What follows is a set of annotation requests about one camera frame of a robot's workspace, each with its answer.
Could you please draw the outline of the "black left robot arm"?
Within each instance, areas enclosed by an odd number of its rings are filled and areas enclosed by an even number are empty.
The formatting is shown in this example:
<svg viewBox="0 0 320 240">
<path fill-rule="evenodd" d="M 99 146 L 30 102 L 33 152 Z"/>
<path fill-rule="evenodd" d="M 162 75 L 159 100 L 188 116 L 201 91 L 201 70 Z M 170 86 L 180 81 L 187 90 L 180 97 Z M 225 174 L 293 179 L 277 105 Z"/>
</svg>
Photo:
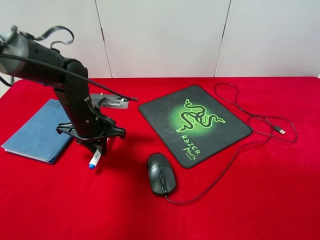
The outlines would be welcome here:
<svg viewBox="0 0 320 240">
<path fill-rule="evenodd" d="M 126 137 L 124 128 L 101 113 L 106 98 L 91 98 L 87 68 L 76 59 L 63 57 L 57 49 L 39 44 L 16 26 L 0 36 L 0 71 L 52 87 L 70 120 L 60 123 L 57 133 L 71 136 L 90 151 L 105 154 L 109 138 Z"/>
</svg>

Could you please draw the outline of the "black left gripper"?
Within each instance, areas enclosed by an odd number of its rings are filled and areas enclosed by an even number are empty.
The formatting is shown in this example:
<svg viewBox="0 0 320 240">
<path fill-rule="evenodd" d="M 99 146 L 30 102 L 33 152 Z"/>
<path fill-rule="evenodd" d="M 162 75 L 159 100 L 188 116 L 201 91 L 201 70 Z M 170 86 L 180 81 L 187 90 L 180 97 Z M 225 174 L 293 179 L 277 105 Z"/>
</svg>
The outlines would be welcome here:
<svg viewBox="0 0 320 240">
<path fill-rule="evenodd" d="M 84 145 L 93 154 L 98 150 L 100 154 L 106 154 L 108 138 L 126 137 L 126 130 L 116 126 L 116 121 L 101 113 L 101 107 L 95 107 L 91 96 L 87 96 L 82 102 L 70 104 L 60 102 L 70 122 L 60 123 L 56 131 L 59 134 L 67 134 Z"/>
</svg>

